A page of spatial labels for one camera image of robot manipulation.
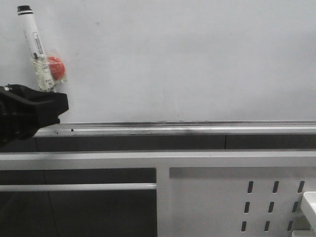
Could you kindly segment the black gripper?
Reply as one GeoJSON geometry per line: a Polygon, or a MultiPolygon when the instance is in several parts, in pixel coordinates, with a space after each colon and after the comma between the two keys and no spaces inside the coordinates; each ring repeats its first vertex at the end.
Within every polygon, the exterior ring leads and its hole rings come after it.
{"type": "Polygon", "coordinates": [[[0,87],[0,145],[33,137],[37,128],[59,124],[59,116],[69,109],[65,93],[42,92],[20,84],[0,87]]]}

